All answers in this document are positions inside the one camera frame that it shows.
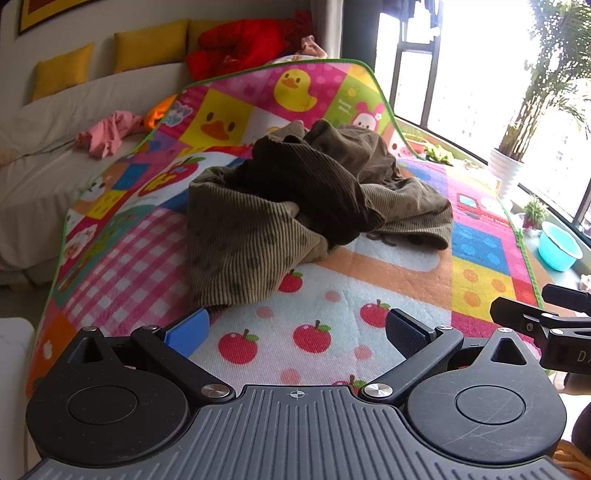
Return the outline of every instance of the pink clothing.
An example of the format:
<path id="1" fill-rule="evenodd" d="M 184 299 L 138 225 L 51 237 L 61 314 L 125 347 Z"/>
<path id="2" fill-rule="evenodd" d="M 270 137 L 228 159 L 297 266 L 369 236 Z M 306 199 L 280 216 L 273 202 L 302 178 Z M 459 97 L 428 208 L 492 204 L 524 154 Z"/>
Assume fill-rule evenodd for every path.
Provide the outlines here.
<path id="1" fill-rule="evenodd" d="M 131 112 L 115 110 L 109 118 L 103 118 L 87 131 L 76 135 L 76 145 L 87 148 L 91 157 L 105 158 L 117 151 L 123 138 L 143 132 L 143 120 Z"/>

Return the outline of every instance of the red apple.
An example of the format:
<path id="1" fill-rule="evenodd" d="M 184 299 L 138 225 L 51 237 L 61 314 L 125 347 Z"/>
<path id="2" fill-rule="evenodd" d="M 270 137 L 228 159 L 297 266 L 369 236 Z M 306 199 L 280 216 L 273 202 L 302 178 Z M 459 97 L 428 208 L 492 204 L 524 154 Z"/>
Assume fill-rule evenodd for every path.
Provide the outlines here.
<path id="1" fill-rule="evenodd" d="M 294 330 L 294 342 L 302 350 L 322 353 L 330 347 L 330 327 L 316 320 L 314 325 L 300 325 Z"/>
<path id="2" fill-rule="evenodd" d="M 365 380 L 355 380 L 354 375 L 349 375 L 349 380 L 339 380 L 338 382 L 334 382 L 333 385 L 347 385 L 353 389 L 353 393 L 357 395 L 357 392 L 361 387 L 366 384 Z"/>
<path id="3" fill-rule="evenodd" d="M 233 364 L 243 365 L 252 362 L 258 352 L 256 342 L 259 337 L 248 333 L 243 334 L 232 332 L 220 338 L 217 349 L 221 356 Z"/>
<path id="4" fill-rule="evenodd" d="M 367 303 L 361 307 L 359 314 L 365 323 L 372 327 L 384 328 L 386 326 L 386 315 L 390 305 L 378 300 L 376 303 Z"/>
<path id="5" fill-rule="evenodd" d="M 293 269 L 283 277 L 281 285 L 279 285 L 279 291 L 284 293 L 295 293 L 304 284 L 302 281 L 303 275 L 300 272 L 296 272 Z"/>

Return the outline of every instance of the orange cloth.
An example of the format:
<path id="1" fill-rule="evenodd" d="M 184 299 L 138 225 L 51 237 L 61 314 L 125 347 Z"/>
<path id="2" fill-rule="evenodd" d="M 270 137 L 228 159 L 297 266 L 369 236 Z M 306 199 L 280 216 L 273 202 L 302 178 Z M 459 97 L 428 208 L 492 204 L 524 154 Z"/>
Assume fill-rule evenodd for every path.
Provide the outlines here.
<path id="1" fill-rule="evenodd" d="M 152 108 L 144 117 L 144 127 L 149 132 L 156 127 L 156 124 L 160 122 L 162 117 L 166 115 L 166 112 L 173 104 L 176 95 L 171 95 L 165 100 L 162 100 L 158 105 Z"/>

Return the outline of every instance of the blue gripper pad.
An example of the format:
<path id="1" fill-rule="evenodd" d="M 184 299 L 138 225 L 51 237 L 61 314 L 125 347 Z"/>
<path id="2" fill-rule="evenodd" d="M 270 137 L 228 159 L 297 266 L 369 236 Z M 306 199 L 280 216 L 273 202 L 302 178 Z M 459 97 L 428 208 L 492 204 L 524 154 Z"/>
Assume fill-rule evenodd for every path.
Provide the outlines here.
<path id="1" fill-rule="evenodd" d="M 164 335 L 164 343 L 189 357 L 205 341 L 209 333 L 209 315 L 205 309 L 192 313 Z"/>

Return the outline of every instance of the red jacket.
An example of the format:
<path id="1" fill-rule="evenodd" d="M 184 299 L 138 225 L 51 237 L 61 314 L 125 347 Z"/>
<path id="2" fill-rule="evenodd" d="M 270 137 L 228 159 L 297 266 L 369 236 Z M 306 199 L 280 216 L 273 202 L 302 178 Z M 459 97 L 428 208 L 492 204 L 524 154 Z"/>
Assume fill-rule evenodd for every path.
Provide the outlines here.
<path id="1" fill-rule="evenodd" d="M 187 55 L 194 80 L 258 67 L 300 49 L 301 39 L 313 34 L 310 12 L 297 11 L 294 18 L 258 18 L 218 25 L 201 34 L 201 50 Z"/>

